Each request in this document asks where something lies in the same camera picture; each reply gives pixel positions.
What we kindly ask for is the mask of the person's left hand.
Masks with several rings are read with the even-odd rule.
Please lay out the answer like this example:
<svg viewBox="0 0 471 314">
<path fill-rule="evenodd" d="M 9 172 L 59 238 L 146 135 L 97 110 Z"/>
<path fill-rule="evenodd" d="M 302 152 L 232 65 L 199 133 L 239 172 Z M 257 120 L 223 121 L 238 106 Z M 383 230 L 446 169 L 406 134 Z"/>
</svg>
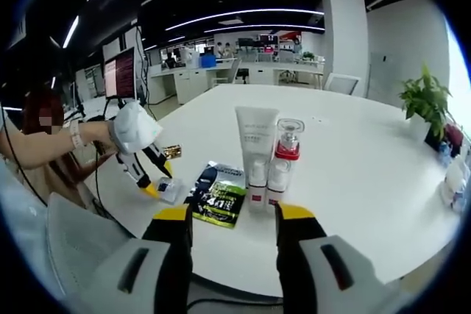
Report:
<svg viewBox="0 0 471 314">
<path fill-rule="evenodd" d="M 110 121 L 92 121 L 79 124 L 79 133 L 84 144 L 100 142 L 107 150 L 117 151 L 117 146 L 110 135 Z"/>
</svg>

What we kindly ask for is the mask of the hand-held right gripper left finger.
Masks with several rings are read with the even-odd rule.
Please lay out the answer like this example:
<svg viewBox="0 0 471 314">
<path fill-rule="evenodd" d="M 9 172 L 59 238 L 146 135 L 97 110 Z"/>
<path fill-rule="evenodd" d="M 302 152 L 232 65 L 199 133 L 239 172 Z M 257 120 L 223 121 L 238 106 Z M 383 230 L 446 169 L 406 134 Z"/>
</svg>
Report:
<svg viewBox="0 0 471 314">
<path fill-rule="evenodd" d="M 192 207 L 154 215 L 143 237 L 129 239 L 76 295 L 77 313 L 186 313 L 193 261 Z"/>
</svg>

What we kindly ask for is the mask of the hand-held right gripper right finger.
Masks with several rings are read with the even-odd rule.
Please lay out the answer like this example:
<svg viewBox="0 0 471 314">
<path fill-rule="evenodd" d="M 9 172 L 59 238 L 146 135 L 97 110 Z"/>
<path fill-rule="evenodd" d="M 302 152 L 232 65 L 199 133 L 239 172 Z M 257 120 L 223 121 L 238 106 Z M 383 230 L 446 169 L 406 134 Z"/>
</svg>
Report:
<svg viewBox="0 0 471 314">
<path fill-rule="evenodd" d="M 285 313 L 402 313 L 406 295 L 383 284 L 372 262 L 314 214 L 275 205 L 277 271 Z"/>
</svg>

